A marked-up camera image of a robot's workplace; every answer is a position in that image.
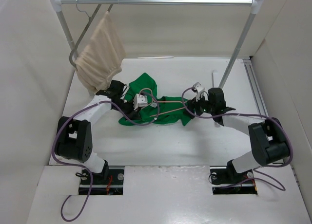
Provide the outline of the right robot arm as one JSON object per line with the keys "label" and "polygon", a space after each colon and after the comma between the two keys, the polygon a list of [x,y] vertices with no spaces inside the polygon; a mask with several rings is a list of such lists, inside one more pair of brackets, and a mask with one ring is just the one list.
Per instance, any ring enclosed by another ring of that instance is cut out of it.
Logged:
{"label": "right robot arm", "polygon": [[274,167],[274,163],[286,159],[283,167],[293,159],[293,147],[277,118],[261,114],[238,113],[228,107],[221,88],[206,91],[199,83],[189,88],[193,99],[182,104],[193,118],[211,119],[217,125],[235,129],[249,137],[251,150],[230,160],[221,173],[211,176],[212,183],[241,184],[243,175],[260,167]]}

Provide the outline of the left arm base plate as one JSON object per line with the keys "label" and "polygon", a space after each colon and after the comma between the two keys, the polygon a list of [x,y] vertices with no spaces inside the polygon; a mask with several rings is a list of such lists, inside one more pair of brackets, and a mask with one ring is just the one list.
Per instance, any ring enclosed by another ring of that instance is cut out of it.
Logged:
{"label": "left arm base plate", "polygon": [[[123,195],[123,183],[125,167],[109,167],[108,177],[104,179],[93,173],[93,184],[90,195]],[[90,187],[90,176],[84,169],[75,174],[79,179],[78,194],[87,195]]]}

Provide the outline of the green t shirt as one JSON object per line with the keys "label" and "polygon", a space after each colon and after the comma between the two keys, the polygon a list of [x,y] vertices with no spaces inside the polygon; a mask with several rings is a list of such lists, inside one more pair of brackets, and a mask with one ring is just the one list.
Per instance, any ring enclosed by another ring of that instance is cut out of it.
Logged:
{"label": "green t shirt", "polygon": [[[147,73],[143,73],[141,76],[139,76],[136,80],[132,81],[129,83],[129,88],[127,90],[127,93],[125,95],[125,99],[126,100],[130,100],[132,99],[137,93],[140,92],[141,89],[144,88],[148,88],[151,89],[153,92],[156,93],[156,97],[157,97],[157,84],[154,81],[153,78],[151,78]],[[167,125],[167,124],[173,124],[176,123],[178,121],[181,121],[183,126],[186,126],[190,121],[191,121],[191,117],[188,114],[188,112],[186,112],[184,110],[183,115],[181,116],[180,119],[177,118],[160,118],[160,119],[154,119],[154,118],[141,118],[141,120],[134,120],[136,123],[139,124],[145,124],[145,123],[149,123],[152,120],[154,120],[154,124],[158,124],[158,125]]]}

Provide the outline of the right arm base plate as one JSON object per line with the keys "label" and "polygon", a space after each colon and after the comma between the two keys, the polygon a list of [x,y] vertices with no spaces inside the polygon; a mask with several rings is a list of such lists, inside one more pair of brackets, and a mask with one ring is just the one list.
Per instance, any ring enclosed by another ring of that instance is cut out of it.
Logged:
{"label": "right arm base plate", "polygon": [[209,182],[213,195],[257,195],[257,188],[251,170],[230,176],[225,166],[210,167]]}

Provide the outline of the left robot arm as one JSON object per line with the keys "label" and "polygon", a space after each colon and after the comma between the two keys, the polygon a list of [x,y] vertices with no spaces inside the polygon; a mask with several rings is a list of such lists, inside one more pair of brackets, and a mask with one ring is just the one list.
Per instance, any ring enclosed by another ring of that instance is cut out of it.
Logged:
{"label": "left robot arm", "polygon": [[87,167],[92,172],[92,178],[100,184],[107,181],[109,166],[106,160],[93,152],[92,126],[111,110],[121,109],[131,120],[139,119],[133,103],[122,99],[125,86],[113,80],[109,88],[98,91],[87,105],[93,105],[93,108],[79,113],[70,121],[63,116],[58,122],[54,154]]}

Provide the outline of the pink wire hanger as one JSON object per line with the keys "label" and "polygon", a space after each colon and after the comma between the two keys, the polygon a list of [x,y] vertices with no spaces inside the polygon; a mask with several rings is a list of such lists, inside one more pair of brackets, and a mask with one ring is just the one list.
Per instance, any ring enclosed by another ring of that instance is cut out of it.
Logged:
{"label": "pink wire hanger", "polygon": [[182,97],[163,96],[156,97],[156,93],[151,89],[144,88],[139,92],[140,95],[147,97],[147,104],[140,108],[141,118],[177,118],[180,119],[184,113],[184,104],[187,99]]}

